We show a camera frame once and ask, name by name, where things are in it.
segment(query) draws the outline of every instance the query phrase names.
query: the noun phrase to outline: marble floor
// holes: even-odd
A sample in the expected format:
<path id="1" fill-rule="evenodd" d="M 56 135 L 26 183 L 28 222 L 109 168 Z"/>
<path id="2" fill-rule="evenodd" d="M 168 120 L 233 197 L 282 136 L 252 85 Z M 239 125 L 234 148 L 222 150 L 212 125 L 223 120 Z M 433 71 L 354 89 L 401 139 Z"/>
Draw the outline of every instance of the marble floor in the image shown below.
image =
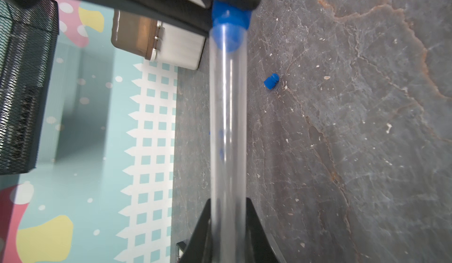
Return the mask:
<path id="1" fill-rule="evenodd" d="M 452 0 L 262 0 L 247 195 L 287 262 L 452 261 L 451 27 Z M 178 72 L 172 246 L 210 196 L 208 83 L 206 46 Z"/>

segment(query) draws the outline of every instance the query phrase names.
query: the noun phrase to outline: blue rubber cap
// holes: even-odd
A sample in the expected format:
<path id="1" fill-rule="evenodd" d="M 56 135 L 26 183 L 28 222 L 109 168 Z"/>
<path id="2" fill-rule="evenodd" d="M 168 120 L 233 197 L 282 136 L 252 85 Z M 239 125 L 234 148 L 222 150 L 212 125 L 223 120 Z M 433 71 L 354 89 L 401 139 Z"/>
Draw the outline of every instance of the blue rubber cap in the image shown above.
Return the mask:
<path id="1" fill-rule="evenodd" d="M 212 36 L 227 52 L 236 51 L 243 41 L 243 28 L 250 27 L 251 11 L 243 11 L 218 0 L 212 6 Z"/>
<path id="2" fill-rule="evenodd" d="M 268 89 L 273 89 L 275 87 L 275 85 L 278 83 L 279 81 L 279 76 L 278 74 L 272 74 L 271 76 L 269 76 L 266 80 L 263 81 L 263 84 L 268 88 Z"/>

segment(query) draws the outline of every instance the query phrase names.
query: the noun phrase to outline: black wire mesh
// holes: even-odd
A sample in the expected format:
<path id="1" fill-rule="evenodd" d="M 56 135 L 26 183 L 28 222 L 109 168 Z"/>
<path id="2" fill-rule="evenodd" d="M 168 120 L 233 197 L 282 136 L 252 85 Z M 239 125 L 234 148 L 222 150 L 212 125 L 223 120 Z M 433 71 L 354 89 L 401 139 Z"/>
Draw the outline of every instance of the black wire mesh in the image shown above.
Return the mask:
<path id="1" fill-rule="evenodd" d="M 36 164 L 58 36 L 58 5 L 24 10 L 0 0 L 0 175 Z"/>

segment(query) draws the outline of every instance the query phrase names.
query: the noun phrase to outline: transparent tube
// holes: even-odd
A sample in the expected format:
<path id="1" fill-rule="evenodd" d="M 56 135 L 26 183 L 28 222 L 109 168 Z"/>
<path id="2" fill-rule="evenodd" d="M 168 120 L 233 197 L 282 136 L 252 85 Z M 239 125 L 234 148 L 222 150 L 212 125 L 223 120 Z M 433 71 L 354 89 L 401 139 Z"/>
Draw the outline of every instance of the transparent tube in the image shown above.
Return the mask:
<path id="1" fill-rule="evenodd" d="M 210 157 L 213 262 L 245 261 L 246 30 L 210 31 Z"/>

